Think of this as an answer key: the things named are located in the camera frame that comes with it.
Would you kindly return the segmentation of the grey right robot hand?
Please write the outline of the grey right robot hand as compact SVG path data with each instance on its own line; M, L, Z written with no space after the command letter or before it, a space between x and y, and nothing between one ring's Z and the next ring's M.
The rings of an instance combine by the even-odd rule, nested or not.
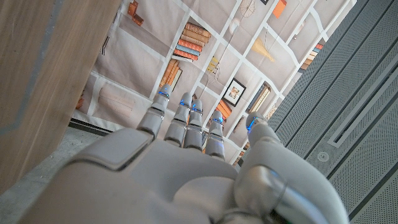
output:
M202 103L188 93L159 139L170 95L164 85L137 128L72 157L21 223L348 223L330 182L257 112L246 121L251 150L240 170L225 160L222 115L204 134Z

